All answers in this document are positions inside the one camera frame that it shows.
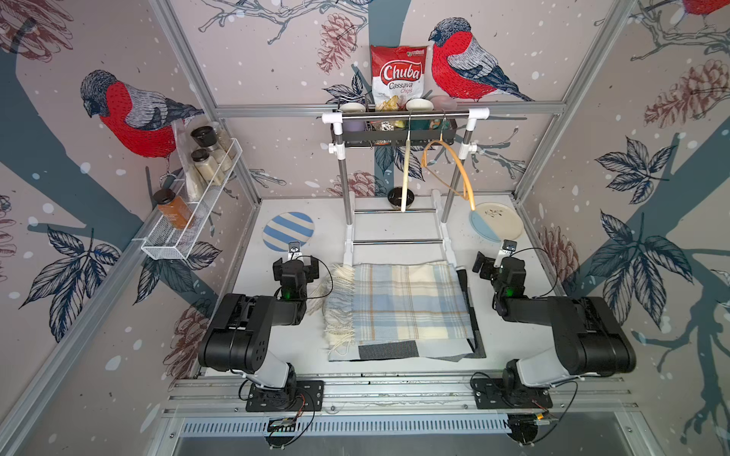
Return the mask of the blue cream plaid scarf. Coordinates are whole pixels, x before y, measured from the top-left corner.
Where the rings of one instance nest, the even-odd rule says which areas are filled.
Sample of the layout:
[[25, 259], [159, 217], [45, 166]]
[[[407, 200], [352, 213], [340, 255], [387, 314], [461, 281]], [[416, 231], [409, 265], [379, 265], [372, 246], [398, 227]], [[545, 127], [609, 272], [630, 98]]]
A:
[[310, 311], [321, 311], [331, 362], [425, 357], [459, 361], [477, 352], [471, 306], [446, 261], [336, 264]]

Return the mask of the black grey checkered scarf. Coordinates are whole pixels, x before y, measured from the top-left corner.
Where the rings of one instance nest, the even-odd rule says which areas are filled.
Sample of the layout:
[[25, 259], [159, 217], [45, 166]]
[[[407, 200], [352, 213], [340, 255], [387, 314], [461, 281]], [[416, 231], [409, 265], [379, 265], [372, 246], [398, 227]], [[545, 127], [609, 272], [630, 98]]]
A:
[[467, 272], [446, 261], [358, 265], [352, 316], [363, 361], [486, 356]]

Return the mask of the cream wooden hanger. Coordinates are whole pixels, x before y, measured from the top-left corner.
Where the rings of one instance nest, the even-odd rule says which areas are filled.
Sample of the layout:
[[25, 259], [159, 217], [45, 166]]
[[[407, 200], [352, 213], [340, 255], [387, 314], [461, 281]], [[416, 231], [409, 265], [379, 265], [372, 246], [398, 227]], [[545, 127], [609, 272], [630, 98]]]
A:
[[[402, 188], [403, 188], [403, 199], [406, 199], [406, 193], [408, 190], [408, 184], [409, 184], [409, 170], [410, 170], [410, 157], [411, 157], [411, 126], [412, 126], [412, 117], [408, 118], [407, 123], [407, 136], [405, 141], [405, 147], [403, 152], [403, 165], [402, 165], [402, 172], [403, 172], [403, 179], [402, 179]], [[405, 208], [405, 203], [402, 203], [400, 211], [402, 213], [405, 213], [407, 209]]]

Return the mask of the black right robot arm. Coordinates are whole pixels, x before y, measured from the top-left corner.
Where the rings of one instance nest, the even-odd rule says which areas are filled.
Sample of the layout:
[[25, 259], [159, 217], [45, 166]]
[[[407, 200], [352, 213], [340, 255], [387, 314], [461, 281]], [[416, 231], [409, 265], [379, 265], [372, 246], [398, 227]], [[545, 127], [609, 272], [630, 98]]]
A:
[[604, 298], [526, 295], [524, 260], [476, 255], [473, 271], [494, 289], [492, 309], [505, 321], [551, 328], [553, 345], [503, 370], [506, 393], [537, 391], [584, 375], [629, 374], [636, 353]]

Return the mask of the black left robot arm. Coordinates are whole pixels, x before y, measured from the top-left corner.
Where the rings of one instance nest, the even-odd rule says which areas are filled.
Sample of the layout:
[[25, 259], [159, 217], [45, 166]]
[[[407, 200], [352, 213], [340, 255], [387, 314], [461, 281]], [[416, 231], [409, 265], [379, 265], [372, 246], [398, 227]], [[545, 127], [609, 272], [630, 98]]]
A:
[[319, 278], [319, 260], [277, 260], [273, 296], [226, 294], [198, 348], [201, 366], [239, 374], [266, 404], [290, 407], [300, 399], [294, 367], [269, 353], [274, 327], [298, 326], [307, 311], [307, 286]]

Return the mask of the blue striped round plate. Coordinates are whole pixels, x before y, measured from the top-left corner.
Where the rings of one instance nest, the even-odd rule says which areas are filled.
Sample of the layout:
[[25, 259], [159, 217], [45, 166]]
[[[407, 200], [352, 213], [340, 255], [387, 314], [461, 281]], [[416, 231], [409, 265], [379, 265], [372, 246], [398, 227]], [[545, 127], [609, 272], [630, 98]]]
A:
[[314, 235], [315, 228], [313, 220], [306, 214], [285, 212], [264, 226], [262, 240], [265, 246], [275, 252], [287, 252], [291, 242], [306, 245]]

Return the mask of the cream and blue plate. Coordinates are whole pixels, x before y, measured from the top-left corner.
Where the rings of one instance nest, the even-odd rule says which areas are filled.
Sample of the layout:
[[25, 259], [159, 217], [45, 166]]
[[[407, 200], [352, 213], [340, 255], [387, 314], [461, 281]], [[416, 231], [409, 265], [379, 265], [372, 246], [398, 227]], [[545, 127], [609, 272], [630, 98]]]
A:
[[517, 241], [524, 231], [516, 211], [501, 203], [478, 204], [470, 214], [470, 224], [481, 238], [492, 242]]

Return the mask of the small black bowl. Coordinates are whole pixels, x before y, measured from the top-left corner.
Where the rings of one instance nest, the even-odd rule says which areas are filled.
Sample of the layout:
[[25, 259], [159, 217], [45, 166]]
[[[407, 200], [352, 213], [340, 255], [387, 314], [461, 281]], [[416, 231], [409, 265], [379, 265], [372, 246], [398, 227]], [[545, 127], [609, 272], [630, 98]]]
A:
[[402, 203], [405, 203], [405, 208], [408, 209], [414, 203], [414, 192], [408, 189], [406, 193], [406, 199], [403, 199], [403, 188], [394, 187], [387, 194], [387, 200], [393, 209], [400, 210]]

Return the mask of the clear plastic bag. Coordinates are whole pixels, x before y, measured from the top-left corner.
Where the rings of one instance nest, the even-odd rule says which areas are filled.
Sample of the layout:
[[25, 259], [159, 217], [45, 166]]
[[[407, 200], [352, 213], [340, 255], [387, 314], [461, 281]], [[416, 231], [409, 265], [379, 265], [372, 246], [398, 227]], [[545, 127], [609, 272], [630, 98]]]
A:
[[[203, 199], [203, 196], [205, 195], [205, 193], [207, 192], [207, 189], [210, 186], [210, 184], [208, 184], [202, 178], [202, 176], [199, 174], [195, 165], [193, 165], [193, 161], [191, 159], [191, 153], [194, 150], [199, 149], [201, 147], [199, 147], [196, 144], [196, 142], [192, 139], [192, 137], [190, 136], [190, 133], [192, 132], [193, 129], [195, 129], [197, 127], [202, 127], [203, 125], [204, 124], [202, 122], [193, 121], [193, 120], [175, 121], [173, 123], [173, 133], [174, 133], [174, 139], [175, 139], [175, 143], [176, 143], [176, 150], [178, 152], [178, 155], [179, 155], [179, 158], [180, 158], [180, 161], [182, 164], [182, 169], [184, 169], [184, 179], [186, 180], [187, 197], [191, 203], [199, 203]], [[214, 127], [216, 134], [218, 136], [219, 143], [222, 146], [222, 148], [225, 149], [224, 144], [222, 143], [222, 140], [219, 135], [220, 125], [218, 123], [208, 123], [207, 125]], [[227, 173], [230, 170], [228, 170], [227, 172], [222, 171], [222, 172], [224, 172], [224, 182], [226, 180]]]

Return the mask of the orange spice jar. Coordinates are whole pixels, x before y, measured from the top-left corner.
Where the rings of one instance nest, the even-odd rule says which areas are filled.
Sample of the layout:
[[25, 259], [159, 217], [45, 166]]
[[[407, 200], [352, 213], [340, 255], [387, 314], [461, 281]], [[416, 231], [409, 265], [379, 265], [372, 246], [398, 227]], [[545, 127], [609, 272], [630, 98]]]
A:
[[152, 196], [157, 208], [177, 230], [184, 230], [191, 222], [193, 212], [187, 203], [173, 190], [161, 189]]

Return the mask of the black lid spice jar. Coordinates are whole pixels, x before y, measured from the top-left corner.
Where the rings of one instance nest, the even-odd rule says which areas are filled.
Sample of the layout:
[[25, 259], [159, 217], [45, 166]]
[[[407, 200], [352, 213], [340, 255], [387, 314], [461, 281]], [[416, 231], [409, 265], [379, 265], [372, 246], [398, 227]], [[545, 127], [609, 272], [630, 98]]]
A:
[[233, 167], [233, 161], [231, 161], [226, 150], [220, 145], [214, 127], [211, 127], [210, 125], [197, 127], [192, 130], [190, 136], [199, 147], [207, 150], [209, 155], [216, 163], [218, 163], [222, 171], [227, 172]]
[[194, 150], [191, 153], [191, 159], [199, 174], [208, 184], [216, 186], [224, 185], [224, 172], [222, 172], [222, 167], [206, 149], [199, 148]]

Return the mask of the red Chuba chips bag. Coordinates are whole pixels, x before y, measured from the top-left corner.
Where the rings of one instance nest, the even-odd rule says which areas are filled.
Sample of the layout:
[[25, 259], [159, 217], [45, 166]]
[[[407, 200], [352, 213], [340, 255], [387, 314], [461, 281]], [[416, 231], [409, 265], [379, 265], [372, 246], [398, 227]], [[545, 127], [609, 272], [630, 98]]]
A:
[[422, 97], [427, 51], [427, 47], [370, 47], [376, 111], [397, 111]]

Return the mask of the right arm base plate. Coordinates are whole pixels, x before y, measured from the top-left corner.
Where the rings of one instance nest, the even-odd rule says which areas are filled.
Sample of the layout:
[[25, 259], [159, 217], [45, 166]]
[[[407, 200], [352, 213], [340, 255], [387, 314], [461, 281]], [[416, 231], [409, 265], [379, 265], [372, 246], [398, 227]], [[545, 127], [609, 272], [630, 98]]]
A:
[[479, 410], [548, 410], [553, 407], [548, 389], [527, 388], [517, 383], [512, 389], [502, 379], [476, 372], [469, 381]]

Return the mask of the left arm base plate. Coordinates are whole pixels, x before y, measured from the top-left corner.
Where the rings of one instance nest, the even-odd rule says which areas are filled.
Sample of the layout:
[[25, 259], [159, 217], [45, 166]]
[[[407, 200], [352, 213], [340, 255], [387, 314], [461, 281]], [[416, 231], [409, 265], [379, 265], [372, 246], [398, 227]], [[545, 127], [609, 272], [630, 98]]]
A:
[[298, 380], [284, 389], [261, 389], [252, 384], [246, 395], [240, 395], [247, 412], [320, 412], [325, 383], [319, 380]]

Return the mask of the black wall shelf basket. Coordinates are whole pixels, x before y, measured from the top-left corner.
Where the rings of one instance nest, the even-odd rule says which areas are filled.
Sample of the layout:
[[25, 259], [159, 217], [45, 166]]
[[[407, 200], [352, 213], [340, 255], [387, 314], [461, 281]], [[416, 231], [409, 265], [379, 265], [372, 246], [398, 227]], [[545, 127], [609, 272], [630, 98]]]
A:
[[[452, 144], [456, 137], [457, 119], [464, 119], [465, 111], [378, 111], [342, 113], [325, 112], [321, 121], [329, 125], [334, 144], [345, 147], [404, 146], [407, 139], [417, 146], [432, 140]], [[376, 129], [376, 123], [403, 121], [405, 127], [393, 130]]]

